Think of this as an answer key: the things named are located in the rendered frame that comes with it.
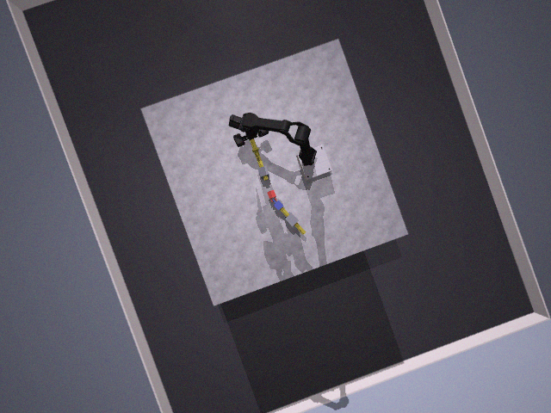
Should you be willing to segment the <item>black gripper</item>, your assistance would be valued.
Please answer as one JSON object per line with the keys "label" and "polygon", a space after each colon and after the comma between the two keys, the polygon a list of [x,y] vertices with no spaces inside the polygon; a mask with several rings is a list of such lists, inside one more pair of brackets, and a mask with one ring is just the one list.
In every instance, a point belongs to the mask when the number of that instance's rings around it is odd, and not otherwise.
{"label": "black gripper", "polygon": [[247,133],[245,133],[245,134],[246,134],[246,135],[245,135],[244,137],[241,137],[240,133],[238,133],[238,134],[236,134],[236,135],[233,136],[233,138],[234,138],[234,140],[235,140],[235,142],[236,142],[236,144],[237,144],[238,147],[240,147],[240,146],[242,146],[242,145],[245,145],[245,141],[246,141],[246,140],[252,140],[252,139],[256,138],[256,137],[257,137],[257,134],[258,134],[258,137],[260,138],[260,137],[263,137],[263,136],[269,134],[269,131],[266,131],[266,130],[259,130],[258,133],[256,132],[256,133],[253,134],[253,135],[249,135],[249,134],[247,134]]}

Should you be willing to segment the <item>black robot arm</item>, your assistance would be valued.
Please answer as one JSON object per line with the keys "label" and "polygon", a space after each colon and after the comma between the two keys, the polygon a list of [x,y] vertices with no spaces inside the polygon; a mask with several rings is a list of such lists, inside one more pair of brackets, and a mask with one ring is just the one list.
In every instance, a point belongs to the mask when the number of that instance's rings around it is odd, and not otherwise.
{"label": "black robot arm", "polygon": [[[290,135],[290,126],[298,126],[294,139]],[[231,115],[229,119],[229,126],[246,132],[249,135],[253,135],[259,130],[266,130],[271,132],[278,132],[284,134],[291,143],[300,146],[299,158],[304,166],[313,165],[317,151],[314,150],[309,144],[309,135],[311,129],[309,126],[301,122],[290,122],[288,120],[270,120],[258,118],[253,113],[243,114],[243,117]]]}

